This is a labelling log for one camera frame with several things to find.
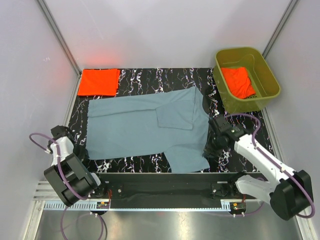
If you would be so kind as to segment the grey-blue t-shirt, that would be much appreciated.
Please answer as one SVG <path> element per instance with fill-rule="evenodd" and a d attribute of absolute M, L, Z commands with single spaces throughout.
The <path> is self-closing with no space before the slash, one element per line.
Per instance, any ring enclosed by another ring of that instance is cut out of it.
<path fill-rule="evenodd" d="M 163 153 L 174 174 L 209 168 L 209 116 L 193 86 L 153 94 L 90 100 L 86 149 L 91 160 Z"/>

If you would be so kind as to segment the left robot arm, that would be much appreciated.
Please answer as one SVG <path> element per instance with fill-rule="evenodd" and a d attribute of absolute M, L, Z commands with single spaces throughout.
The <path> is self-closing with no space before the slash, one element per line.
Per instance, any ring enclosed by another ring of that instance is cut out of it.
<path fill-rule="evenodd" d="M 48 150 L 53 161 L 44 171 L 44 177 L 60 200 L 71 207 L 79 200 L 86 200 L 89 194 L 103 198 L 108 186 L 85 167 L 89 161 L 86 148 L 75 143 L 73 133 L 66 126 L 53 127 L 51 134 L 55 142 L 48 142 Z"/>

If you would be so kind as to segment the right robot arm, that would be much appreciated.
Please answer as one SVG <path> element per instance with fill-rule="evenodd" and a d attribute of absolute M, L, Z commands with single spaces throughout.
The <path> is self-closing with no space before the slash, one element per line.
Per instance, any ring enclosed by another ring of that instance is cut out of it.
<path fill-rule="evenodd" d="M 213 157 L 224 149 L 233 149 L 255 166 L 266 180 L 238 172 L 227 181 L 227 194 L 232 198 L 249 195 L 271 206 L 283 220 L 294 216 L 312 218 L 316 213 L 311 176 L 296 171 L 268 152 L 256 140 L 257 130 L 231 125 L 227 117 L 218 115 L 208 121 L 205 157 Z"/>

